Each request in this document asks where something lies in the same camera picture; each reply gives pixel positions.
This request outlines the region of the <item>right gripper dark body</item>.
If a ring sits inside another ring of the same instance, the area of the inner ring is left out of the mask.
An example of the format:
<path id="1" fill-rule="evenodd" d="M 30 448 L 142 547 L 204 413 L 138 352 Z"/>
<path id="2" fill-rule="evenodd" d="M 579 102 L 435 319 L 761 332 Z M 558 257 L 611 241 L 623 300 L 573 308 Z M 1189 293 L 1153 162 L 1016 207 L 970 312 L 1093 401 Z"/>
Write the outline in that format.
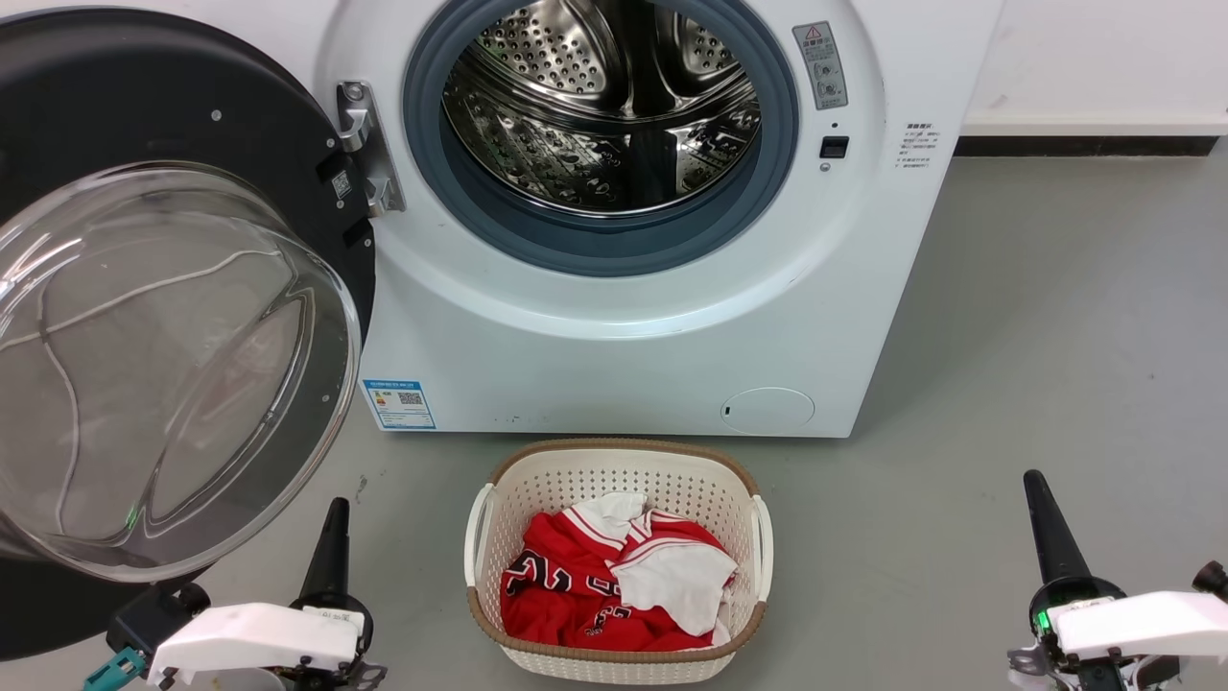
<path id="1" fill-rule="evenodd" d="M 1034 643 L 1007 653 L 1009 682 L 1018 690 L 1167 690 L 1181 677 L 1179 655 L 1067 655 L 1055 630 L 1057 612 L 1124 598 L 1122 590 L 1090 576 L 1057 578 L 1041 585 L 1027 609 Z"/>

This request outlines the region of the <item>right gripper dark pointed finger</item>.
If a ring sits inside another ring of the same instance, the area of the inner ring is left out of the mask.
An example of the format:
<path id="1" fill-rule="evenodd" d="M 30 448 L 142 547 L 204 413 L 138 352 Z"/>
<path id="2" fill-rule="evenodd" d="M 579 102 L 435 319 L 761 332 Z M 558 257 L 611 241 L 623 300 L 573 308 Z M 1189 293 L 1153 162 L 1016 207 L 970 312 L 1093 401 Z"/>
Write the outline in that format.
<path id="1" fill-rule="evenodd" d="M 1049 584 L 1057 579 L 1090 577 L 1087 561 L 1079 552 L 1047 477 L 1039 469 L 1028 469 L 1023 485 L 1041 582 Z"/>

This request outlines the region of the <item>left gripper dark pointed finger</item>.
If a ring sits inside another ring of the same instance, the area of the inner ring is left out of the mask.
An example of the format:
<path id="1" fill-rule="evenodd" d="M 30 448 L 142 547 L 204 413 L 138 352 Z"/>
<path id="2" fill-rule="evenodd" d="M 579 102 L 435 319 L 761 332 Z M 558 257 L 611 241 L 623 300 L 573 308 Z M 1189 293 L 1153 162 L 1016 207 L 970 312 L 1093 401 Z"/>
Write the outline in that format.
<path id="1" fill-rule="evenodd" d="M 349 500 L 332 500 L 298 599 L 343 601 L 349 595 Z"/>

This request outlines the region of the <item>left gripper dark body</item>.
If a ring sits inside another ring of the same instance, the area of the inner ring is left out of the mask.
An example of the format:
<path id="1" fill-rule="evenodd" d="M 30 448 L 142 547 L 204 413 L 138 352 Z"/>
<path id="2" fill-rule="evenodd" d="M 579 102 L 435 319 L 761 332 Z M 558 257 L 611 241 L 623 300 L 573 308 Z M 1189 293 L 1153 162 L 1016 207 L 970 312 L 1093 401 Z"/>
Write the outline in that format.
<path id="1" fill-rule="evenodd" d="M 349 594 L 313 593 L 291 604 L 325 619 L 339 620 L 357 628 L 354 655 L 349 660 L 325 663 L 302 655 L 293 668 L 282 670 L 286 690 L 377 690 L 386 681 L 387 668 L 366 659 L 375 639 L 375 619 L 363 603 Z"/>

